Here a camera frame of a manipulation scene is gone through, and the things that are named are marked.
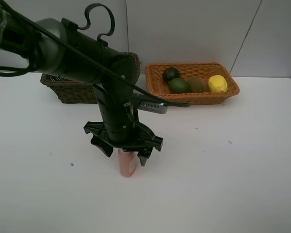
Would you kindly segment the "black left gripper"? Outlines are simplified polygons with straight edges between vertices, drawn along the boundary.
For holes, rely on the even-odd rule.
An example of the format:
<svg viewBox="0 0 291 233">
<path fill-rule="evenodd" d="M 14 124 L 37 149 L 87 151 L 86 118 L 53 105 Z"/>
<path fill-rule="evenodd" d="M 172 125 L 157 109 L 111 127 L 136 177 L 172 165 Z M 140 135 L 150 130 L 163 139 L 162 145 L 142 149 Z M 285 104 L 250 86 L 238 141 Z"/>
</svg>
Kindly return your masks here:
<svg viewBox="0 0 291 233">
<path fill-rule="evenodd" d="M 84 131 L 93 135 L 91 144 L 107 157 L 111 157 L 114 148 L 136 151 L 141 166 L 146 165 L 153 148 L 158 151 L 162 149 L 163 139 L 142 123 L 116 126 L 105 122 L 87 122 Z"/>
</svg>

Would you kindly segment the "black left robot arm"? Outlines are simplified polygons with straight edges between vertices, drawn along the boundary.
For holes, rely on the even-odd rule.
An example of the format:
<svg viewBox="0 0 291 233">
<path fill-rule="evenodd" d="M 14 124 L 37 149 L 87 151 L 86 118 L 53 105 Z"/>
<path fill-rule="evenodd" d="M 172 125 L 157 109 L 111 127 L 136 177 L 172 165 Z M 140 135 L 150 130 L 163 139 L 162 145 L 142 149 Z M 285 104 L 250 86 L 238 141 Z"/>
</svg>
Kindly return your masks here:
<svg viewBox="0 0 291 233">
<path fill-rule="evenodd" d="M 83 28 L 68 19 L 52 18 L 32 22 L 0 0 L 0 50 L 28 61 L 23 68 L 0 66 L 1 77 L 41 72 L 90 86 L 102 121 L 88 122 L 86 133 L 92 145 L 106 156 L 115 148 L 135 152 L 144 166 L 153 150 L 161 150 L 163 139 L 138 118 L 138 108 L 150 102 L 136 94 L 138 57 L 108 47 L 100 37 L 92 39 Z"/>
</svg>

